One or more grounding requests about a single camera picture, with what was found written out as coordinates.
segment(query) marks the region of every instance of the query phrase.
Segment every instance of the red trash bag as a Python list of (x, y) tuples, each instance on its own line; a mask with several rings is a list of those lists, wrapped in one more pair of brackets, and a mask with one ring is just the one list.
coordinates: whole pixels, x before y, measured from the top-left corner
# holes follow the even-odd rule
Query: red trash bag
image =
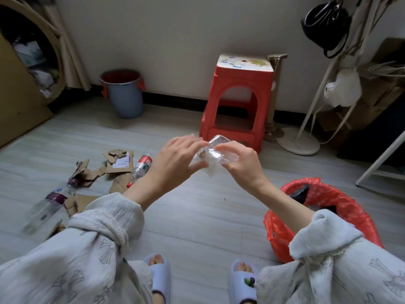
[[(350, 196), (324, 184), (320, 178), (303, 178), (284, 185), (281, 190), (290, 195), (309, 184), (310, 188), (304, 205), (318, 205), (320, 207), (336, 206), (337, 214), (346, 222), (352, 223), (360, 230), (364, 237), (372, 243), (382, 247), (377, 228), (373, 220), (362, 207)], [(293, 261), (288, 245), (294, 238), (294, 233), (271, 210), (265, 215), (263, 221), (267, 230), (267, 239), (270, 241), (274, 254), (282, 263)]]

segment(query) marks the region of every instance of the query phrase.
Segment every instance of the white slipper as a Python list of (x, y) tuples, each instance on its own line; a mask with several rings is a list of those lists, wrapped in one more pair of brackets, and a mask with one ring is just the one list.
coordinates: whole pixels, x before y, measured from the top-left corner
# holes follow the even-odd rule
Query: white slipper
[(250, 280), (251, 277), (253, 277), (256, 280), (259, 271), (253, 265), (250, 266), (252, 267), (254, 273), (237, 271), (238, 264), (240, 262), (244, 261), (240, 259), (235, 260), (232, 263), (229, 272), (228, 292), (230, 304), (241, 304), (243, 301), (246, 300), (257, 301), (256, 289), (254, 288), (254, 286), (248, 286), (245, 283), (245, 279), (247, 278), (248, 280)]
[[(143, 261), (149, 264), (149, 261), (157, 253), (147, 256)], [(152, 291), (159, 292), (165, 298), (165, 304), (170, 304), (171, 272), (169, 261), (162, 255), (163, 263), (157, 263), (149, 266), (152, 272)]]

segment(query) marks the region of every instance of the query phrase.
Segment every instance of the green charm on slipper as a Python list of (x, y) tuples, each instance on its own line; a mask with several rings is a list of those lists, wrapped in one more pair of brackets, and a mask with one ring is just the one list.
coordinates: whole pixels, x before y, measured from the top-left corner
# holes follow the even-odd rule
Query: green charm on slipper
[(254, 287), (254, 284), (255, 284), (254, 277), (251, 277), (251, 278), (245, 277), (243, 280), (244, 280), (245, 284), (248, 285), (249, 287), (252, 287), (252, 288)]

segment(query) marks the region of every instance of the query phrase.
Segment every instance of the person's right hand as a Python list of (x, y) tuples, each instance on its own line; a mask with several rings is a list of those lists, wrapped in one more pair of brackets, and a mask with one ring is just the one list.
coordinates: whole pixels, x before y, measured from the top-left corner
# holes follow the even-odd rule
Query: person's right hand
[(239, 155), (235, 163), (222, 164), (242, 189), (257, 196), (259, 190), (269, 184), (268, 179), (263, 173), (262, 166), (257, 153), (249, 147), (238, 142), (232, 141), (215, 146), (219, 152), (233, 152)]

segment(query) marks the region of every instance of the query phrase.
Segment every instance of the beige curtain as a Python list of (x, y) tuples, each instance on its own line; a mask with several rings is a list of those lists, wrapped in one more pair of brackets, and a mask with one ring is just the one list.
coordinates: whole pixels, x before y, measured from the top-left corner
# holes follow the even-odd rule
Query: beige curtain
[(90, 81), (83, 65), (78, 57), (72, 42), (63, 26), (55, 0), (17, 0), (27, 7), (30, 11), (38, 15), (40, 19), (55, 33), (59, 39), (63, 73), (66, 79), (67, 87), (82, 88), (85, 91), (90, 90)]

